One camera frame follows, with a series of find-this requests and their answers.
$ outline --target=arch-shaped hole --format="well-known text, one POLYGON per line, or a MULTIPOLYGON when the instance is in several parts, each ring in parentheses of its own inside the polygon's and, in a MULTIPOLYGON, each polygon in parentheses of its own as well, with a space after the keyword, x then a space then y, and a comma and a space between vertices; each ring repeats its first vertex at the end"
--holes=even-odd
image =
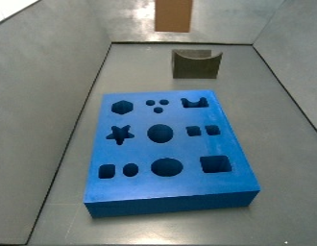
POLYGON ((197 102, 190 102, 185 98, 181 98, 180 100, 181 100, 181 105, 185 109, 208 107, 206 99, 204 97, 201 97, 197 102))

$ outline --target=small circular hole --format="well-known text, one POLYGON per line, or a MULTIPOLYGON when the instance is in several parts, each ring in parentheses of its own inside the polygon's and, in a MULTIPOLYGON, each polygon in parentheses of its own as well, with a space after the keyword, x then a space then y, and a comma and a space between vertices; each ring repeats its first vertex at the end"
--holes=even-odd
POLYGON ((126 177, 133 177, 136 176, 138 173, 138 166, 134 165, 133 163, 127 163, 123 167, 122 167, 122 174, 126 177))
POLYGON ((153 105, 154 105, 154 102, 153 102, 153 100, 146 100, 146 101, 145 101, 145 104, 146 104, 148 106, 153 106, 153 105))
POLYGON ((160 105, 168 105, 168 104, 169 104, 168 100, 165 100, 165 99, 160 100, 160 105))
POLYGON ((156 113, 161 113, 161 112, 162 112, 162 108, 156 107, 156 108, 153 108, 153 111, 154 111, 156 113))

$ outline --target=star-shaped hole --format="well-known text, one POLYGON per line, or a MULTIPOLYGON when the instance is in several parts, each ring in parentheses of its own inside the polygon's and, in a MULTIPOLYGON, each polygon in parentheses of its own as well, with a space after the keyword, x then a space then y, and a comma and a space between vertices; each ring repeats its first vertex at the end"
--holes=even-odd
POLYGON ((110 127, 110 134, 106 136, 106 139, 114 139, 115 144, 121 145, 125 138, 133 138, 134 136, 129 133, 130 126, 125 127, 110 127))

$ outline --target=gray wall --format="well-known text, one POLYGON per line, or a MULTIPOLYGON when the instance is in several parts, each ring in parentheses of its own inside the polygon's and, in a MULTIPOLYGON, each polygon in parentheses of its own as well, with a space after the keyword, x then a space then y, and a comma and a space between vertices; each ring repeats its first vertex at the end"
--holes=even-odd
POLYGON ((90 0, 110 40, 252 44, 283 0, 193 0, 190 32, 153 32, 153 0, 90 0))
POLYGON ((317 0, 287 0, 253 47, 317 128, 317 0))
POLYGON ((0 243, 25 243, 110 47, 82 0, 39 1, 0 25, 0 243))

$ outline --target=brown cardboard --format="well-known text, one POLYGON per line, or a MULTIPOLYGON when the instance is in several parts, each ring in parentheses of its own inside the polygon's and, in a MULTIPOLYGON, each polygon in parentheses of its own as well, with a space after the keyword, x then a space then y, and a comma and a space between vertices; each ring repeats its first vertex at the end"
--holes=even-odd
POLYGON ((154 0, 154 32, 188 33, 192 0, 154 0))

